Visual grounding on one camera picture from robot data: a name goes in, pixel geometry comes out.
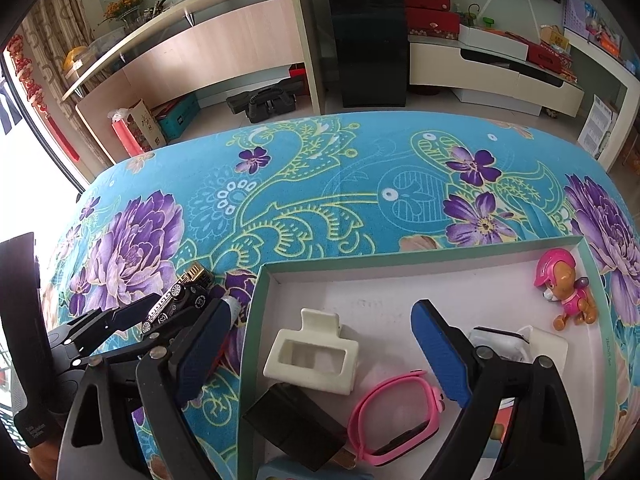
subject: blue floral bedsheet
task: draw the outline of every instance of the blue floral bedsheet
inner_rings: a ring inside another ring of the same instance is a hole
[[[191,262],[244,311],[222,366],[185,416],[225,480],[236,476],[246,310],[265,262],[584,234],[616,337],[617,413],[607,461],[640,416],[638,237],[586,152],[515,124],[428,112],[361,112],[250,126],[145,153],[85,192],[44,288],[49,328],[162,293]],[[130,344],[140,328],[107,348]],[[144,413],[134,414],[167,478]]]

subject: black refrigerator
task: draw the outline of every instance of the black refrigerator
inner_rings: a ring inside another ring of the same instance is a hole
[[[329,0],[344,107],[404,106],[404,0]]]

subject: pink toy figurine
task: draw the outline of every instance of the pink toy figurine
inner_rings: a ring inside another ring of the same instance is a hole
[[[545,285],[545,299],[562,304],[564,312],[554,319],[556,330],[564,330],[570,317],[576,325],[591,324],[598,318],[598,309],[588,289],[589,279],[575,279],[575,259],[566,249],[549,249],[542,255],[533,284]]]

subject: pink wristband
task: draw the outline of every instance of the pink wristband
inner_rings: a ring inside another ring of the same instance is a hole
[[[405,453],[408,453],[414,447],[419,446],[438,431],[438,428],[440,427],[439,414],[444,410],[444,395],[439,388],[431,386],[422,378],[424,374],[426,374],[426,371],[416,370],[405,375],[388,379],[373,388],[360,400],[351,413],[349,423],[347,425],[349,443],[356,451],[358,460],[364,460],[374,466],[388,464]],[[382,393],[392,386],[409,382],[419,383],[424,390],[428,405],[425,422],[419,424],[412,430],[405,431],[403,434],[395,437],[395,439],[386,444],[386,446],[383,446],[378,450],[368,449],[364,443],[363,415],[366,407],[377,394]]]

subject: tile floor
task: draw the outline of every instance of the tile floor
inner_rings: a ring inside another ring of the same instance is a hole
[[[442,89],[439,94],[434,96],[409,93],[407,94],[405,108],[377,109],[422,110],[482,117],[496,121],[522,124],[523,126],[531,126],[567,140],[568,142],[575,142],[578,139],[580,130],[585,122],[585,118],[571,118],[562,114],[560,114],[558,118],[552,119],[544,112],[539,117],[535,117],[521,112],[503,110],[502,108],[461,103],[448,89]],[[362,110],[371,110],[371,108],[343,108],[339,90],[330,88],[327,92],[327,114]],[[300,118],[312,114],[313,111],[309,97],[302,96],[298,99],[298,106],[294,112],[277,116],[274,120]],[[180,139],[174,140],[172,144],[249,125],[251,125],[251,123],[245,114],[233,115],[226,103],[220,103],[203,108],[187,127]],[[620,161],[617,161],[613,168],[611,168],[609,176],[625,199],[629,211],[634,216],[636,227],[640,230],[640,176],[633,174],[628,167],[622,166]]]

